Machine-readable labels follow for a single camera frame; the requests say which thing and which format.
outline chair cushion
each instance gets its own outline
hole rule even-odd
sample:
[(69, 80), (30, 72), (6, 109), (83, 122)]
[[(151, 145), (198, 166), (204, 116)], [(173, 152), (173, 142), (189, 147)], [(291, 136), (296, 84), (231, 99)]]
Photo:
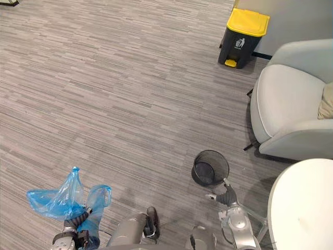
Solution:
[(289, 123), (317, 119), (324, 86), (322, 80), (295, 68), (264, 68), (251, 100), (251, 121), (257, 140), (262, 143), (270, 139)]
[(325, 85), (318, 109), (318, 119), (333, 119), (333, 82)]

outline white round table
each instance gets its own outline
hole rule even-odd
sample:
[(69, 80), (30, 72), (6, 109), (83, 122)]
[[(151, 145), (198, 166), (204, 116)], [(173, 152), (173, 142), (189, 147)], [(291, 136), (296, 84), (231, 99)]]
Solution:
[(296, 163), (276, 179), (268, 201), (274, 249), (333, 249), (333, 160)]

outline baseboard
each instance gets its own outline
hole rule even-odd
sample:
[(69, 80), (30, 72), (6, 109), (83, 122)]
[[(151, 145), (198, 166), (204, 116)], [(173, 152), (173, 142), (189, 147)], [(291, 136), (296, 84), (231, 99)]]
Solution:
[(18, 4), (19, 4), (18, 1), (15, 1), (14, 3), (0, 3), (0, 5), (13, 6), (13, 7), (18, 5)]
[(252, 56), (264, 58), (264, 59), (267, 59), (267, 60), (271, 60), (272, 59), (272, 56), (266, 55), (266, 54), (262, 54), (262, 53), (258, 53), (258, 52), (253, 52)]

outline chair armrest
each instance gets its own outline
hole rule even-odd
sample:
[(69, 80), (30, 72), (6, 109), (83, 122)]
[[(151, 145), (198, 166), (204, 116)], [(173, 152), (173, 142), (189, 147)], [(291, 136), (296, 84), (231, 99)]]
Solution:
[(333, 158), (333, 119), (303, 121), (283, 127), (260, 145), (262, 154), (295, 160)]
[(282, 64), (305, 71), (325, 83), (333, 81), (333, 39), (287, 43), (268, 65)]

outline beige pillow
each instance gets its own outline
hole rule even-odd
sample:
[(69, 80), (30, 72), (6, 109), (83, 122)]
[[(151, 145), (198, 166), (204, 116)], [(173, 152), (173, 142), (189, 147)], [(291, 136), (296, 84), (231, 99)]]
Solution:
[(326, 84), (318, 109), (318, 119), (333, 119), (333, 82)]

